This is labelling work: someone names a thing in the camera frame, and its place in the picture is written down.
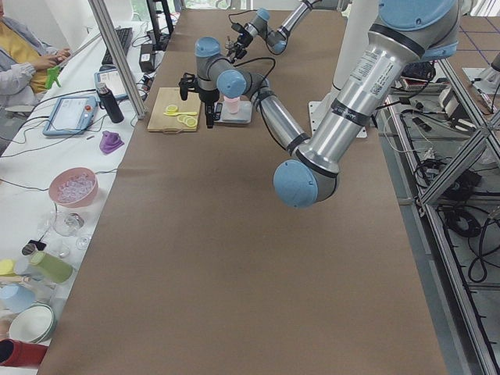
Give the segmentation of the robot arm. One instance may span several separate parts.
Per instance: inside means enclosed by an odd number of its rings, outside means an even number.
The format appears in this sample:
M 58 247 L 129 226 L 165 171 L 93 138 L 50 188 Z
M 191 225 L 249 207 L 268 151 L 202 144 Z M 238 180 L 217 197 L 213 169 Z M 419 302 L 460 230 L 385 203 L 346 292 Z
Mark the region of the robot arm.
M 234 41 L 229 37 L 227 38 L 225 44 L 227 57 L 233 63 L 243 59 L 247 54 L 247 48 L 256 38 L 261 38 L 265 42 L 267 50 L 272 55 L 280 55 L 288 46 L 291 32 L 314 9 L 343 12 L 351 3 L 352 1 L 300 1 L 297 7 L 276 30 L 270 26 L 270 12 L 267 9 L 257 9 L 253 18 L 245 24 L 232 20 L 232 16 L 242 15 L 243 12 L 230 14 L 228 19 L 231 29 L 237 33 L 237 38 Z
M 245 96 L 252 102 L 290 156 L 274 173 L 275 192 L 286 205 L 305 208 L 336 191 L 341 157 L 404 68 L 455 53 L 464 12 L 461 1 L 352 2 L 342 55 L 355 61 L 312 135 L 294 120 L 263 75 L 236 69 L 213 37 L 195 42 L 197 73 L 191 89 L 204 103 L 208 123 L 214 122 L 220 95 Z

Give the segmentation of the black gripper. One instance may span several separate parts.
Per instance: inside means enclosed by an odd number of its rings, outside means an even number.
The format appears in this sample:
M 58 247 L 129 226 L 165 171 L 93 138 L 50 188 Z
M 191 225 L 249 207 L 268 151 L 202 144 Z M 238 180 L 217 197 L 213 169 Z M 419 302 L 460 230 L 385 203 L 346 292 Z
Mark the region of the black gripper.
M 253 36 L 246 30 L 243 30 L 237 38 L 237 45 L 230 50 L 230 62 L 235 63 L 238 60 L 243 59 L 246 56 L 246 48 L 252 43 L 252 41 Z
M 205 119 L 208 129 L 212 129 L 216 120 L 216 102 L 219 101 L 219 90 L 206 90 L 199 88 L 198 96 L 200 101 L 205 103 Z

